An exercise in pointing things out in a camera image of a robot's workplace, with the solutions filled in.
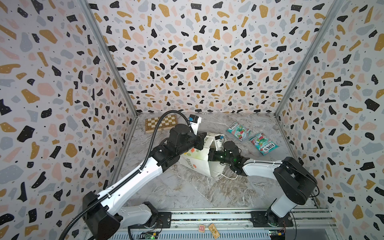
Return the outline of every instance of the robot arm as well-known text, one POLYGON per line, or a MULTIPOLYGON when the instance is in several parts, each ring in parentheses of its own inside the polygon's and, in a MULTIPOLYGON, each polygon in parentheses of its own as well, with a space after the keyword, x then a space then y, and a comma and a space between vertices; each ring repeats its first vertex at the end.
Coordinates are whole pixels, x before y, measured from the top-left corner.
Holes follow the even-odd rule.
MULTIPOLYGON (((163 141, 150 152, 150 157, 142 170, 140 170, 140 167, 143 163, 98 195, 89 192, 84 196, 83 209, 86 209, 97 199, 108 194, 112 189, 130 178, 132 173, 140 170, 139 174, 131 177, 125 185, 118 188, 116 192, 109 195, 100 204, 88 210, 83 216, 84 221, 97 240, 109 239, 122 227, 135 224, 152 227, 155 224, 158 211, 149 202, 135 207, 122 208, 122 206, 150 180, 175 164, 181 154, 193 147, 199 150, 203 149, 207 133, 197 131, 201 118, 191 115, 189 120, 194 132, 191 133, 190 128, 185 124, 176 125, 170 130, 167 143, 163 141)), ((238 147, 232 141, 223 144, 223 151, 211 149, 209 161, 226 163, 238 175, 268 177, 279 182, 284 194, 273 202, 265 214, 265 222, 271 226, 277 226, 281 218, 296 205, 305 204, 317 184, 316 179, 293 158, 286 157, 283 161, 278 162, 255 161, 241 156, 238 147)))
POLYGON ((232 141, 223 144, 223 151, 210 149, 208 160, 228 164, 238 175, 277 180, 284 194, 266 212, 268 223, 274 226, 296 205, 304 205, 317 185, 316 179, 292 157, 276 162, 256 161, 241 156, 232 141))
POLYGON ((97 204, 91 210, 88 210, 83 216, 92 235, 97 240, 109 239, 122 227, 135 224, 152 227, 155 224, 158 211, 149 202, 135 207, 122 208, 122 206, 150 180, 175 164, 181 154, 192 148, 203 149, 207 133, 197 131, 201 119, 191 115, 189 121, 194 132, 192 133, 189 126, 185 124, 177 124, 169 131, 167 142, 162 141, 160 145, 153 148, 142 170, 140 167, 144 162, 117 183, 99 192, 97 195, 94 192, 89 192, 83 197, 83 210, 85 210, 98 199, 108 195, 114 188, 118 188, 116 192, 108 195, 106 199, 102 200, 100 204, 97 204))

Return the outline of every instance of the candy bag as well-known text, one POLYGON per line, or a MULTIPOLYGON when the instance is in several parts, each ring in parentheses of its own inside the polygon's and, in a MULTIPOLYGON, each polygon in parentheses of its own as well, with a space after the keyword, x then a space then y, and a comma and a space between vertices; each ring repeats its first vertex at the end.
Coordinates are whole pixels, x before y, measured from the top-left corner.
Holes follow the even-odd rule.
POLYGON ((234 122, 227 130, 230 134, 237 137, 240 141, 243 141, 244 138, 247 138, 248 134, 251 132, 249 128, 246 128, 237 122, 234 122))
POLYGON ((262 132, 256 134, 256 136, 249 139, 253 145, 263 154, 266 155, 275 148, 278 148, 274 142, 272 142, 266 135, 262 132))

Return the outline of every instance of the chessboard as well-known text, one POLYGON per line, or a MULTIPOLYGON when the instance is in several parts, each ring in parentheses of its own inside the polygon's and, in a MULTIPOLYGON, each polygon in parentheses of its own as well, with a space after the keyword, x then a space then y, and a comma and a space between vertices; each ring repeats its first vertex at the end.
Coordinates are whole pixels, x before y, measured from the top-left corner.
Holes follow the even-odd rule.
MULTIPOLYGON (((159 117, 145 119, 145 132, 146 133, 153 132, 158 121, 159 121, 159 117)), ((175 114, 168 115, 161 121, 157 131, 171 129, 174 126, 176 126, 176 124, 177 124, 176 115, 175 114)))

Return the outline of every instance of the grey marble surface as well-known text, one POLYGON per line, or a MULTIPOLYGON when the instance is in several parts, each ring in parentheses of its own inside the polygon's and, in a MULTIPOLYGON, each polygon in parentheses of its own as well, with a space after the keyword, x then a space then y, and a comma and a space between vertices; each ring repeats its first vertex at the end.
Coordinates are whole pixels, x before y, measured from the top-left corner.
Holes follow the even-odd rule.
MULTIPOLYGON (((196 114, 202 117, 199 131, 225 134, 225 141, 234 141, 242 149, 242 156, 255 160, 274 161, 290 156, 288 147, 283 140, 281 132, 273 115, 269 114, 196 114), (250 141, 239 141, 227 132, 229 126, 237 121, 252 130, 250 136, 263 132, 279 147, 263 156, 250 141)), ((159 113, 145 113, 139 115, 133 139, 129 146, 120 171, 122 178, 134 169, 145 157, 151 133, 145 133, 145 119, 161 116, 159 113)), ((154 142, 159 142, 169 136, 169 130, 158 132, 154 142)), ((236 175, 228 166, 223 174, 234 178, 236 175)), ((165 173, 151 180, 141 190, 134 194, 126 205, 139 205, 150 201, 156 208, 214 208, 214 207, 263 207, 283 194, 277 181, 264 177, 238 176, 231 180, 223 176, 207 177, 195 172, 180 163, 174 164, 165 173)))

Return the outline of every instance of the black cable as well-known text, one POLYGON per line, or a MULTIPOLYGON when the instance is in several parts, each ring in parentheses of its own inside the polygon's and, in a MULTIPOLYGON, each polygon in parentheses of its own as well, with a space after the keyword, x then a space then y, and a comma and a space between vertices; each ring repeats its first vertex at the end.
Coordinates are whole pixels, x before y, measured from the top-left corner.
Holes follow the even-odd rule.
POLYGON ((157 226, 159 225, 159 222, 158 221, 156 221, 156 226, 155 226, 155 228, 154 229, 152 229, 152 230, 149 230, 149 231, 147 231, 146 233, 149 233, 149 232, 152 232, 152 231, 154 231, 156 228, 157 228, 157 226))
POLYGON ((128 236, 130 240, 133 240, 132 233, 131 233, 131 227, 128 227, 128 236))
POLYGON ((161 220, 161 219, 159 219, 160 221, 161 221, 161 229, 160 229, 160 231, 159 231, 159 233, 158 234, 160 234, 161 233, 161 231, 163 230, 163 226, 164 226, 164 223, 163 223, 163 221, 161 220))
POLYGON ((295 219, 295 216, 293 216, 293 213, 292 213, 292 211, 290 211, 290 213, 292 214, 293 220, 295 221, 295 238, 294 238, 294 239, 292 239, 292 240, 295 240, 295 239, 296 239, 296 237, 297 237, 297 225, 296 225, 296 219, 295 219))
POLYGON ((169 139, 169 137, 164 138, 163 140, 161 140, 159 145, 163 145, 168 139, 169 139))
POLYGON ((113 188, 111 191, 109 191, 107 194, 105 194, 104 196, 102 196, 101 198, 99 198, 97 201, 95 201, 93 204, 91 204, 90 206, 88 206, 86 209, 84 209, 82 212, 80 212, 77 216, 75 216, 72 221, 65 227, 65 229, 63 230, 63 232, 61 233, 60 237, 58 240, 64 240, 66 235, 68 234, 68 232, 70 231, 70 229, 75 225, 75 223, 84 215, 88 212, 88 210, 90 209, 93 209, 96 205, 98 205, 99 203, 101 203, 102 201, 104 201, 108 196, 114 194, 119 188, 121 188, 124 184, 126 184, 127 182, 129 182, 134 176, 136 176, 137 174, 139 174, 140 172, 142 172, 142 170, 144 169, 144 167, 146 166, 147 164, 147 161, 149 159, 149 155, 152 151, 152 146, 153 146, 153 142, 155 141, 155 137, 156 137, 156 133, 157 133, 157 130, 160 126, 160 123, 161 121, 163 121, 163 119, 170 113, 177 113, 179 115, 181 115, 184 120, 186 121, 187 125, 189 126, 189 129, 190 131, 193 133, 193 129, 192 129, 192 126, 189 122, 189 120, 187 119, 187 117, 182 114, 181 112, 177 111, 177 110, 169 110, 167 112, 165 112, 163 115, 161 115, 161 117, 159 118, 155 128, 154 128, 154 131, 152 133, 152 138, 151 138, 151 141, 149 142, 149 147, 148 147, 148 151, 147 151, 147 154, 145 156, 145 159, 142 163, 142 165, 139 167, 138 170, 136 170, 133 174, 131 174, 129 177, 127 177, 124 181, 122 181, 119 185, 117 185, 115 188, 113 188))
POLYGON ((320 194, 320 189, 319 189, 319 187, 316 185, 316 187, 317 187, 317 194, 315 195, 315 196, 310 196, 310 197, 312 197, 312 198, 314 198, 314 197, 317 197, 319 194, 320 194))
POLYGON ((301 175, 303 175, 304 177, 306 177, 306 178, 308 178, 311 182, 313 182, 313 184, 317 187, 317 189, 318 189, 318 194, 317 195, 315 195, 315 196, 309 196, 309 197, 317 197, 319 194, 320 194, 320 189, 319 189, 319 187, 317 186, 317 184, 312 180, 312 179, 310 179, 309 177, 307 177, 306 175, 304 175, 303 173, 301 173, 301 172, 299 172, 295 167, 293 167, 293 166, 288 166, 288 165, 285 165, 285 164, 282 164, 282 163, 273 163, 273 162, 257 162, 257 163, 268 163, 268 164, 279 164, 279 165, 283 165, 283 166, 286 166, 286 167, 288 167, 288 168, 291 168, 291 169, 293 169, 293 170, 295 170, 296 172, 298 172, 298 173, 300 173, 301 175))

